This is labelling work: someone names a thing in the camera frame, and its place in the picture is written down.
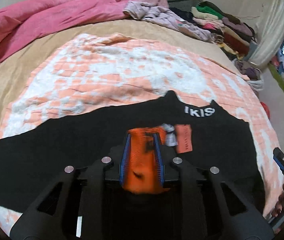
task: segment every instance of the orange tag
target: orange tag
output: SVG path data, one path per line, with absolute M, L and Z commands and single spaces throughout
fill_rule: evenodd
M 177 153 L 191 152 L 192 149 L 192 129 L 189 124 L 177 124 L 174 126 L 177 133 Z

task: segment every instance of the black shirt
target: black shirt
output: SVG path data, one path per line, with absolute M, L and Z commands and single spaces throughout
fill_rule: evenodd
M 143 103 L 49 119 L 34 130 L 0 139 L 0 206 L 24 212 L 66 166 L 91 165 L 122 144 L 127 130 L 163 123 L 189 124 L 193 150 L 178 156 L 202 169 L 218 167 L 263 211 L 265 192 L 249 124 L 215 101 L 196 107 L 180 102 L 173 91 Z

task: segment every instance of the pink blanket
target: pink blanket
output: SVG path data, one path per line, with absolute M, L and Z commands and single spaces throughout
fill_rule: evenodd
M 129 0 L 27 0 L 0 9 L 0 62 L 37 38 L 89 23 L 127 18 Z

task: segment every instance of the patterned blanket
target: patterned blanket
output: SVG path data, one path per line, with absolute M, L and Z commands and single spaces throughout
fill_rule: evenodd
M 27 132 L 50 118 L 156 99 L 168 90 L 195 106 L 205 106 L 214 99 L 230 114 L 250 123 L 265 185 L 266 216 L 284 181 L 273 161 L 273 149 L 279 144 L 263 107 L 244 79 L 247 77 L 210 59 L 162 42 L 119 33 L 109 37 L 81 34 L 32 72 L 22 94 L 6 110 L 0 138 Z M 19 216 L 0 207 L 0 226 L 7 234 Z

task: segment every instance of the silver bolt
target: silver bolt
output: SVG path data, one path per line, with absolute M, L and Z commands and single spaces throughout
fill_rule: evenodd
M 102 161 L 103 163 L 109 163 L 109 162 L 111 161 L 111 158 L 108 157 L 108 156 L 106 156 L 106 157 L 103 157 L 103 158 L 101 159 L 101 161 Z
M 64 168 L 64 171 L 65 171 L 66 173 L 71 173 L 72 171 L 74 171 L 74 167 L 73 167 L 73 166 L 66 166 L 66 167 Z
M 220 172 L 219 168 L 218 167 L 211 167 L 210 168 L 210 171 L 213 173 L 213 174 L 218 174 Z
M 173 158 L 173 162 L 175 163 L 175 164 L 180 164 L 180 163 L 182 163 L 182 159 L 181 158 L 179 158 L 179 157 L 175 157 L 175 158 Z

